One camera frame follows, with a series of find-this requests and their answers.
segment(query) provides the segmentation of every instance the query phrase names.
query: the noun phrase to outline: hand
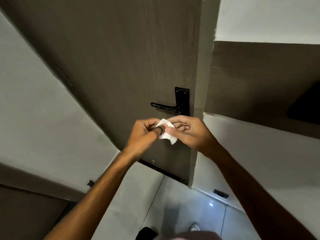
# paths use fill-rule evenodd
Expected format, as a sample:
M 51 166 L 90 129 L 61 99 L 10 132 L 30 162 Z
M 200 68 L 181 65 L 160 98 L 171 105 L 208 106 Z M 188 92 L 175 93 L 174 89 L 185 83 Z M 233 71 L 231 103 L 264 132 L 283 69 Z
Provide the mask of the hand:
M 141 155 L 159 138 L 161 130 L 154 130 L 159 122 L 159 119 L 137 120 L 121 154 L 130 160 L 138 161 Z
M 178 115 L 168 119 L 175 128 L 165 125 L 166 133 L 178 138 L 187 146 L 196 149 L 206 157 L 212 150 L 222 148 L 207 126 L 197 117 Z

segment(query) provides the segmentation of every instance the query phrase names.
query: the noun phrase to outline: floor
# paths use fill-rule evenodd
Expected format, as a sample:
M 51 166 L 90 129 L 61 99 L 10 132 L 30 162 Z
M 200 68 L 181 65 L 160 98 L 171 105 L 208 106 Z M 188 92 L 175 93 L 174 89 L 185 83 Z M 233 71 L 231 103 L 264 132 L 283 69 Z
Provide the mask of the floor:
M 92 239 L 134 240 L 143 227 L 171 237 L 192 223 L 223 240 L 260 239 L 244 212 L 138 162 L 125 176 Z

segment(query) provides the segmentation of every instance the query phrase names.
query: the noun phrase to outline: left hand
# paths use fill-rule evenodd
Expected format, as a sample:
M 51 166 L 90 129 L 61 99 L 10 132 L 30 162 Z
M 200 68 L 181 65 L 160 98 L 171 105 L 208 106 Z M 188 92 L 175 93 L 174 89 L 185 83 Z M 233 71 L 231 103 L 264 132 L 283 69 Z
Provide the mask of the left hand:
M 158 139 L 161 134 L 160 129 L 155 129 L 160 122 L 159 119 L 137 120 L 132 128 L 126 147 L 121 154 L 130 160 L 138 161 L 141 155 Z

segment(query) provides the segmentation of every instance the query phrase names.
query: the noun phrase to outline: black ring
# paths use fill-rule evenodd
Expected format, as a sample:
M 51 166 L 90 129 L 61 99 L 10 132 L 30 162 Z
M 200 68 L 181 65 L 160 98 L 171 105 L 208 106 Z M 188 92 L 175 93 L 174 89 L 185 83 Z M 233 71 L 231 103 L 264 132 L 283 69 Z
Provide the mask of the black ring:
M 159 128 L 159 129 L 161 130 L 161 133 L 160 133 L 160 135 L 162 135 L 162 134 L 163 134 L 163 129 L 162 129 L 162 127 L 160 127 L 160 126 L 157 126 L 157 127 L 155 127 L 154 129 L 157 129 L 157 128 Z

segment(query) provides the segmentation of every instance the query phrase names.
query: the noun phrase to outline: white tissue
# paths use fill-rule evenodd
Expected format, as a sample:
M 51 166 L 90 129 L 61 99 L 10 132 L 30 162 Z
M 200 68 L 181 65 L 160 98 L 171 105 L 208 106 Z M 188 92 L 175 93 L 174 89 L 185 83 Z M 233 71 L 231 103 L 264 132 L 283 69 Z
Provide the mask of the white tissue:
M 167 124 L 170 127 L 174 128 L 174 125 L 171 124 L 169 121 L 167 121 L 166 119 L 162 119 L 157 126 L 162 125 L 162 124 Z M 161 136 L 159 136 L 159 139 L 168 139 L 171 142 L 171 145 L 173 145 L 174 143 L 176 143 L 176 141 L 178 140 L 176 137 L 173 137 L 172 135 L 168 134 L 167 132 L 164 132 Z

